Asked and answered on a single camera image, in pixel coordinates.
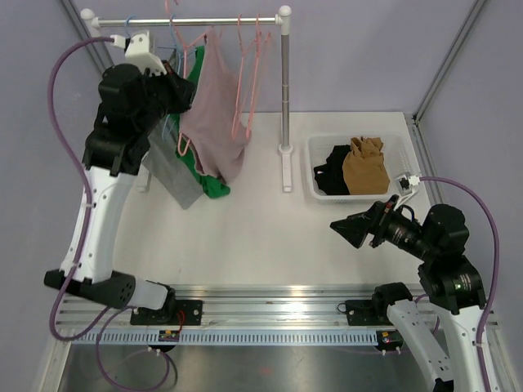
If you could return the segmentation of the pink hanger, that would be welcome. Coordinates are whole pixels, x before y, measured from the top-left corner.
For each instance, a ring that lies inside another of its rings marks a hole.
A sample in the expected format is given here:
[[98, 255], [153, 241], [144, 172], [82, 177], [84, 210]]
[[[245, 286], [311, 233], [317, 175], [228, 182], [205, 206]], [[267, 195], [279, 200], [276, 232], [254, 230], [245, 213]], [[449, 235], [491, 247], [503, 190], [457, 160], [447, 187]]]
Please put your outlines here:
[[248, 125], [246, 126], [246, 138], [248, 140], [251, 139], [251, 133], [253, 129], [253, 119], [255, 114], [255, 109], [257, 106], [257, 98], [258, 98], [258, 91], [259, 91], [259, 82], [260, 77], [262, 76], [262, 68], [263, 68], [263, 61], [265, 57], [265, 51], [267, 43], [270, 41], [270, 33], [263, 33], [261, 22], [260, 22], [260, 15], [257, 15], [256, 23], [255, 23], [255, 38], [254, 38], [254, 46], [255, 46], [255, 55], [253, 60], [253, 78], [252, 78], [252, 90], [251, 90], [251, 96], [250, 96], [250, 102], [249, 102], [249, 112], [248, 112]]
[[[199, 43], [202, 43], [205, 41], [207, 34], [203, 33], [199, 37], [197, 37], [193, 42], [187, 43], [185, 39], [183, 38], [180, 30], [175, 25], [175, 19], [176, 14], [172, 12], [172, 1], [165, 0], [164, 6], [165, 11], [167, 12], [167, 15], [169, 17], [169, 29], [172, 36], [172, 40], [175, 44], [175, 49], [179, 53], [178, 56], [178, 66], [177, 70], [182, 72], [182, 77], [187, 78], [187, 75], [189, 73], [187, 64], [189, 59], [190, 50], [192, 48], [196, 48], [196, 46]], [[181, 131], [178, 132], [177, 137], [177, 152], [181, 157], [185, 156], [190, 148], [190, 139], [184, 140], [183, 133]]]
[[248, 81], [245, 82], [244, 79], [247, 77], [247, 74], [245, 73], [245, 61], [250, 56], [255, 55], [255, 46], [254, 46], [254, 38], [253, 40], [247, 45], [244, 45], [243, 37], [241, 34], [241, 24], [242, 24], [242, 16], [239, 15], [237, 18], [237, 34], [239, 39], [239, 49], [241, 54], [241, 60], [240, 60], [240, 66], [239, 66], [239, 72], [238, 72], [238, 82], [237, 82], [237, 91], [236, 91], [236, 97], [235, 97], [235, 114], [233, 117], [233, 123], [230, 135], [232, 139], [234, 140], [238, 133], [239, 133], [239, 126], [242, 124], [240, 115], [244, 112], [244, 106], [247, 103], [247, 100], [250, 102], [250, 96], [251, 96], [251, 90], [252, 90], [252, 78], [253, 78], [253, 69], [252, 72], [248, 76]]

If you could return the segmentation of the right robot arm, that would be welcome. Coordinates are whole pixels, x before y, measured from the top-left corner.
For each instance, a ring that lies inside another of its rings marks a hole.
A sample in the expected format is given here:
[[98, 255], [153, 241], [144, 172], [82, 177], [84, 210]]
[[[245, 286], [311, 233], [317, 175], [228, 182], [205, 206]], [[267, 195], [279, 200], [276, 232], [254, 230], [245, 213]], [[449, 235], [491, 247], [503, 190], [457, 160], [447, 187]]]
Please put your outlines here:
[[375, 288], [373, 318], [395, 327], [430, 391], [498, 391], [482, 319], [487, 310], [485, 289], [464, 255], [469, 231], [463, 213], [436, 204], [424, 222], [418, 222], [403, 215], [398, 199], [394, 195], [375, 202], [369, 210], [336, 220], [330, 227], [355, 248], [371, 235], [371, 247], [390, 243], [420, 260], [420, 283], [443, 327], [447, 347], [442, 349], [424, 324], [404, 283]]

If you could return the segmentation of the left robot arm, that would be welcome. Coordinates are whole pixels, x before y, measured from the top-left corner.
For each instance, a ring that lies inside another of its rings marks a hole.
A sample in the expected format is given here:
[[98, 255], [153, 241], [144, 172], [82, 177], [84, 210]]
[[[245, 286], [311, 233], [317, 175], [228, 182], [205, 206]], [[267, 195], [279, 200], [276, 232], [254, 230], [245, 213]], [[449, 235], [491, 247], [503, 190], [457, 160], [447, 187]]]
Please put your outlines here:
[[107, 69], [98, 86], [101, 103], [80, 164], [87, 180], [71, 248], [47, 287], [114, 309], [148, 309], [159, 325], [177, 314], [174, 291], [161, 283], [114, 270], [114, 243], [123, 205], [150, 149], [149, 135], [169, 114], [190, 108], [196, 87], [174, 72], [135, 65]]

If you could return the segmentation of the mustard brown tank top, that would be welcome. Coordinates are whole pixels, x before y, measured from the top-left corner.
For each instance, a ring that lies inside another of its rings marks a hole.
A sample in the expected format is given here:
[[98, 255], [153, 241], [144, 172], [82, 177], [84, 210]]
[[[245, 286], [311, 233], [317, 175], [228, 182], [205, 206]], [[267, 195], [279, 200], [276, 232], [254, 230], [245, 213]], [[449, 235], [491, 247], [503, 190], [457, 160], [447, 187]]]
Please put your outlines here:
[[390, 179], [384, 164], [380, 137], [353, 137], [351, 152], [342, 165], [350, 195], [386, 194]]

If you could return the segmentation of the mauve pink tank top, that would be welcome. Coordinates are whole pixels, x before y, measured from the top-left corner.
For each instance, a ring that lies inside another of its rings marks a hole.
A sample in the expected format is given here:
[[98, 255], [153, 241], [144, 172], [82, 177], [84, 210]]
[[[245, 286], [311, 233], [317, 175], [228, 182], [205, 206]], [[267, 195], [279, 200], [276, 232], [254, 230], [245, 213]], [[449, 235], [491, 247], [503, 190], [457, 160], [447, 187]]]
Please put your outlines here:
[[181, 116], [180, 131], [196, 155], [195, 170], [226, 184], [240, 173], [250, 141], [236, 112], [238, 82], [223, 58], [218, 33], [210, 29], [197, 90], [191, 109]]

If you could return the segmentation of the black tank top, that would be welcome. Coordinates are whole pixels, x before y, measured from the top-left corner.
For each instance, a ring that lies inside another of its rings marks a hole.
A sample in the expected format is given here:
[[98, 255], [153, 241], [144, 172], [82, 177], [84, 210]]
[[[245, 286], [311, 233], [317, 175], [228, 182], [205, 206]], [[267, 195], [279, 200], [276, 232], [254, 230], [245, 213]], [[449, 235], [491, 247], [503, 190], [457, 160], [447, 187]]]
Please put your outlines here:
[[351, 152], [349, 145], [335, 145], [323, 165], [314, 167], [314, 178], [318, 188], [330, 196], [347, 196], [350, 191], [343, 178], [342, 165]]

